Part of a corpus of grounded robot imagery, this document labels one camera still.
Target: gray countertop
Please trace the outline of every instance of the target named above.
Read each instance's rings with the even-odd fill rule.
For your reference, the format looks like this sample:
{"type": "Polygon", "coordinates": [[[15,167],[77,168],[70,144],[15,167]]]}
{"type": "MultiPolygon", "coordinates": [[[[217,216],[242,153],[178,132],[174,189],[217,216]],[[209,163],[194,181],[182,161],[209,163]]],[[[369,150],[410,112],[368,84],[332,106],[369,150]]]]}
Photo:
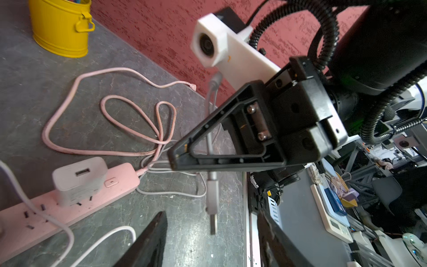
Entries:
{"type": "MultiPolygon", "coordinates": [[[[176,80],[165,70],[130,47],[101,25],[89,37],[89,53],[81,59],[54,55],[38,46],[31,37],[27,1],[0,3],[0,159],[14,171],[30,198],[53,190],[52,171],[90,156],[67,155],[47,148],[41,131],[82,73],[107,67],[129,67],[158,84],[176,80]]],[[[148,151],[154,148],[109,123],[99,109],[105,95],[117,94],[138,104],[154,119],[158,101],[177,108],[174,139],[179,139],[203,119],[204,99],[185,85],[156,89],[127,73],[103,74],[83,80],[74,100],[51,132],[55,144],[88,150],[148,151]]],[[[119,122],[155,138],[148,123],[129,105],[110,100],[106,108],[119,122]]],[[[165,106],[161,116],[171,115],[165,106]]],[[[232,153],[230,139],[221,132],[215,149],[232,153]]],[[[142,158],[102,156],[108,167],[130,162],[138,168],[142,158]]],[[[141,181],[146,191],[201,193],[198,178],[180,174],[148,174],[141,181]]],[[[137,235],[159,211],[168,219],[164,266],[243,266],[243,223],[241,175],[219,175],[221,195],[218,234],[209,235],[205,198],[144,196],[137,192],[123,197],[72,225],[76,236],[73,249],[60,266],[69,266],[106,232],[121,225],[135,228],[137,235]]],[[[0,209],[20,200],[3,173],[0,173],[0,209]]],[[[119,232],[99,245],[79,266],[112,266],[127,250],[130,234],[119,232]]],[[[7,261],[3,266],[47,266],[65,249],[61,232],[7,261]]]]}

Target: white plastic casing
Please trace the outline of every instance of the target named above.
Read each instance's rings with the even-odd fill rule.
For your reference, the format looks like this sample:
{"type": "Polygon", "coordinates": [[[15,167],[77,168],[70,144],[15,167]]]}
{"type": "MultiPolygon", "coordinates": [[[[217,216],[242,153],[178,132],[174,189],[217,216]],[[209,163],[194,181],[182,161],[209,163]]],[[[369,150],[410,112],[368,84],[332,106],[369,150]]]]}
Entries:
{"type": "Polygon", "coordinates": [[[250,81],[267,82],[280,67],[246,43],[251,32],[249,26],[236,34],[214,14],[208,14],[197,21],[191,50],[204,67],[217,67],[235,90],[250,81]],[[212,56],[205,55],[200,48],[203,34],[213,43],[212,56]]]}
{"type": "Polygon", "coordinates": [[[63,166],[53,171],[58,203],[71,206],[98,193],[107,177],[107,164],[95,157],[63,166]]]}

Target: usb port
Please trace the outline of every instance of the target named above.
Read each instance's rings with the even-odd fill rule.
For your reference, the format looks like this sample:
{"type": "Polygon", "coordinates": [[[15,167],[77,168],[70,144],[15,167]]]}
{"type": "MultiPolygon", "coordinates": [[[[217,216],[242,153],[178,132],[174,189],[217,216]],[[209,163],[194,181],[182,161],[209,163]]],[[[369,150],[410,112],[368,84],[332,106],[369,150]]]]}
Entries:
{"type": "Polygon", "coordinates": [[[89,168],[84,169],[84,170],[79,170],[78,172],[76,172],[76,176],[83,175],[83,174],[88,173],[88,172],[90,172],[90,171],[91,171],[91,170],[90,170],[89,168]]]}

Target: black cable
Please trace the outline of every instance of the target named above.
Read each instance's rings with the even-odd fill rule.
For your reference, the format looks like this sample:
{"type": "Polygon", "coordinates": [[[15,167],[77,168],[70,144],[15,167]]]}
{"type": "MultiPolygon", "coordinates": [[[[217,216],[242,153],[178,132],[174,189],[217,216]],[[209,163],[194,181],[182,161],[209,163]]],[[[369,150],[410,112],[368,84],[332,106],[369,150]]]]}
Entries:
{"type": "MultiPolygon", "coordinates": [[[[332,15],[336,17],[339,13],[343,12],[346,8],[347,8],[346,6],[339,6],[332,12],[332,15]]],[[[320,40],[322,39],[322,36],[323,36],[322,28],[319,28],[313,40],[311,41],[310,47],[308,48],[307,56],[311,60],[311,62],[315,62],[317,60],[317,48],[319,47],[319,43],[320,43],[320,40]]]]}
{"type": "Polygon", "coordinates": [[[421,88],[421,86],[418,83],[416,83],[415,86],[418,89],[418,91],[420,91],[420,95],[421,95],[421,109],[420,109],[420,112],[418,113],[418,118],[421,119],[421,116],[424,113],[423,111],[424,111],[424,106],[425,106],[426,99],[425,99],[424,91],[421,88]]]}
{"type": "Polygon", "coordinates": [[[331,6],[373,6],[391,4],[402,0],[327,0],[331,6]]]}
{"type": "Polygon", "coordinates": [[[318,59],[313,62],[315,67],[319,71],[322,71],[329,63],[335,51],[339,36],[336,17],[332,14],[332,8],[325,4],[323,0],[292,0],[288,1],[288,4],[276,8],[257,25],[251,35],[249,45],[257,49],[260,37],[268,27],[281,18],[302,10],[308,10],[316,17],[325,36],[320,55],[318,59]]]}
{"type": "Polygon", "coordinates": [[[264,0],[258,7],[257,9],[254,11],[254,13],[252,13],[251,17],[248,19],[248,22],[246,22],[246,27],[251,25],[252,21],[254,20],[255,16],[257,15],[257,13],[261,10],[261,8],[270,0],[264,0]]]}
{"type": "Polygon", "coordinates": [[[382,141],[391,138],[393,135],[404,132],[405,130],[423,122],[422,119],[414,117],[394,125],[393,132],[391,133],[375,136],[375,128],[377,127],[378,121],[382,118],[387,106],[390,105],[400,94],[418,83],[425,76],[427,76],[427,61],[419,65],[379,95],[378,100],[368,112],[368,115],[363,121],[362,128],[360,129],[360,137],[365,143],[381,143],[382,141]]]}

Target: bucket handle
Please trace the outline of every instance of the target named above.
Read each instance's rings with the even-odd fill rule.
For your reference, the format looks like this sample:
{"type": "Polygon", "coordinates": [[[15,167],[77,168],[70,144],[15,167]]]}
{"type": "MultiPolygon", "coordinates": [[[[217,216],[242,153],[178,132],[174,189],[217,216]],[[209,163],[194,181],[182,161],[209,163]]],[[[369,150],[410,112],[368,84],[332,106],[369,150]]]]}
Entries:
{"type": "Polygon", "coordinates": [[[95,30],[95,24],[92,22],[92,15],[89,12],[82,12],[82,15],[79,18],[79,21],[76,23],[77,32],[93,32],[95,30]],[[81,29],[80,24],[83,20],[89,20],[89,23],[92,24],[92,28],[81,29]]]}

